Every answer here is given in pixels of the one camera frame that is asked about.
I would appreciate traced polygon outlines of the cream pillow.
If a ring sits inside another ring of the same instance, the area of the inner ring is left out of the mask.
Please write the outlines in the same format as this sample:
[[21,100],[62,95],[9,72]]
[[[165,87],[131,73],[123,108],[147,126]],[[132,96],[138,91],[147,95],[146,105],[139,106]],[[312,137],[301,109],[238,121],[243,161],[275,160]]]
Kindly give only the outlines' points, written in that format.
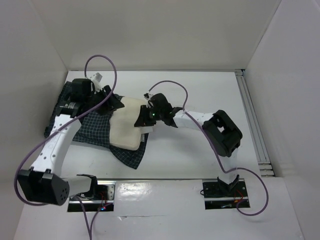
[[109,142],[112,146],[125,150],[136,151],[141,143],[140,127],[134,127],[140,114],[141,105],[145,100],[124,96],[120,100],[124,107],[113,112],[109,120]]

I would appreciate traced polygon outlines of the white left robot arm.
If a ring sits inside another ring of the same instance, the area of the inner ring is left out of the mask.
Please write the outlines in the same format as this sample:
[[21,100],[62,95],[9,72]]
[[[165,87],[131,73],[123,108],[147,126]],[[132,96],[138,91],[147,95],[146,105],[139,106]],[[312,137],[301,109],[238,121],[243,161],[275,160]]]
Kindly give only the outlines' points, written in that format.
[[81,119],[93,111],[106,114],[123,108],[114,95],[115,87],[106,85],[96,89],[92,80],[76,78],[69,84],[69,92],[56,105],[56,115],[49,136],[25,157],[38,148],[41,151],[29,167],[19,167],[14,177],[14,189],[22,189],[17,196],[31,206],[62,206],[68,198],[83,195],[92,200],[99,193],[97,177],[77,174],[61,177],[62,166],[74,136],[81,128]]

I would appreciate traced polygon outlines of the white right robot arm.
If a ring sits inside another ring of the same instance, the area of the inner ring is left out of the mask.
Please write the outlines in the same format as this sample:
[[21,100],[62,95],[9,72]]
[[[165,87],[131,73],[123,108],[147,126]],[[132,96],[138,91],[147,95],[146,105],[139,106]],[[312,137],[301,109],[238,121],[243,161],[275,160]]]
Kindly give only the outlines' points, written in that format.
[[135,127],[151,127],[158,121],[174,128],[188,128],[201,131],[217,154],[222,174],[217,177],[218,190],[223,196],[230,196],[239,182],[237,155],[243,134],[224,110],[215,113],[187,111],[173,107],[162,93],[146,93],[147,104],[140,107]]

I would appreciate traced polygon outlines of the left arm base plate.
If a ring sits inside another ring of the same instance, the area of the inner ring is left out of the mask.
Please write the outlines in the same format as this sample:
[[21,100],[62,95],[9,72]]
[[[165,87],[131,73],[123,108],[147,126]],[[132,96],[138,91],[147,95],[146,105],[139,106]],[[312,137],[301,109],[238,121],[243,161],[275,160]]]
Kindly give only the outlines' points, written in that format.
[[81,200],[86,212],[93,213],[97,210],[101,212],[113,212],[115,195],[115,181],[98,180],[96,192],[93,195],[80,193],[77,196],[69,198],[67,212],[78,213],[83,211],[78,198]]

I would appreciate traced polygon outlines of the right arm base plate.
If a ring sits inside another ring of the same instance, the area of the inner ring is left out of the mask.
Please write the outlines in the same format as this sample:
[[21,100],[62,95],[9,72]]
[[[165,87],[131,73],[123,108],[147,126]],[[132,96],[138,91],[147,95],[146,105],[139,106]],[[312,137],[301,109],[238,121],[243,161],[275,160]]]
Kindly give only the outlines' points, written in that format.
[[238,208],[250,208],[250,200],[247,186],[243,179],[240,179],[230,192],[222,192],[217,179],[205,179],[202,181],[200,194],[204,198],[206,210],[226,210]]

